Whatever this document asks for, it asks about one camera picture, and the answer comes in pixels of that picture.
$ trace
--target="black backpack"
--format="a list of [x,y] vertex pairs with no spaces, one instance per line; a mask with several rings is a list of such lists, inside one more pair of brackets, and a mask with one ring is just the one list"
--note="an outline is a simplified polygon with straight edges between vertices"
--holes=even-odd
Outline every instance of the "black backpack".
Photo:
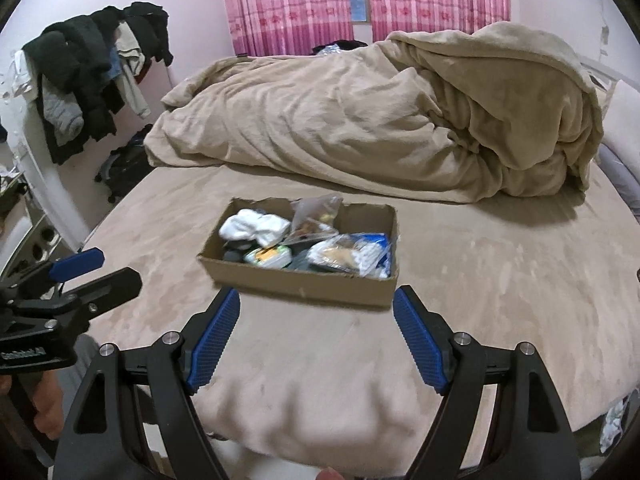
[[95,176],[96,182],[105,183],[111,190],[110,203],[122,199],[154,169],[149,165],[143,146],[151,127],[152,124],[147,124],[124,146],[113,150]]

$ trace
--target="person's hand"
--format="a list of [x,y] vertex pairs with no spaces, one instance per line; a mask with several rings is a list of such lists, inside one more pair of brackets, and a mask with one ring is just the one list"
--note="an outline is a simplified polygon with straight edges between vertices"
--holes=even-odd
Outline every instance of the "person's hand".
[[62,411],[62,389],[55,371],[47,370],[42,373],[42,380],[38,383],[31,401],[38,411],[33,419],[36,429],[51,440],[56,440],[62,433],[65,416]]
[[318,473],[316,480],[344,480],[344,478],[335,469],[328,467],[327,469],[322,469],[322,471]]
[[0,375],[0,395],[6,395],[11,389],[11,375]]

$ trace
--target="clothing pile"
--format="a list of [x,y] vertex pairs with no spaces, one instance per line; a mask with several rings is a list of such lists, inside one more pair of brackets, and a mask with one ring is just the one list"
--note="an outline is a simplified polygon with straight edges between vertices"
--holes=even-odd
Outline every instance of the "clothing pile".
[[125,103],[140,117],[150,109],[138,88],[152,59],[169,66],[162,7],[109,6],[47,27],[15,54],[14,96],[35,101],[51,159],[63,164],[89,138],[115,134],[112,113]]

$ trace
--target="metal bolt head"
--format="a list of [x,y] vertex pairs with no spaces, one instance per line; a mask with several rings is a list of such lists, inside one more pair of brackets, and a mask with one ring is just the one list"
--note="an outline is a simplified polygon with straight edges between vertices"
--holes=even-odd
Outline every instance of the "metal bolt head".
[[180,334],[177,332],[167,332],[162,336],[162,342],[165,345],[173,345],[180,339]]
[[456,332],[453,335],[453,341],[459,345],[466,346],[471,343],[471,336],[466,332]]
[[100,355],[102,357],[107,357],[107,355],[113,354],[116,347],[111,343],[106,343],[100,347]]
[[533,355],[536,353],[536,347],[533,346],[531,343],[529,342],[524,342],[524,343],[520,343],[518,345],[518,349],[524,354],[524,355]]

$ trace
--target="crumpled comforter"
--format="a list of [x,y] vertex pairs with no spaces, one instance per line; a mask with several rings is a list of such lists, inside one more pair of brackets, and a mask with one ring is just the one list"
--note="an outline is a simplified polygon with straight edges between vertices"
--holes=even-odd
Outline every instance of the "crumpled comforter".
[[509,22],[224,59],[163,102],[145,139],[155,166],[266,166],[417,200],[553,194],[568,175],[586,189],[603,135],[575,52]]

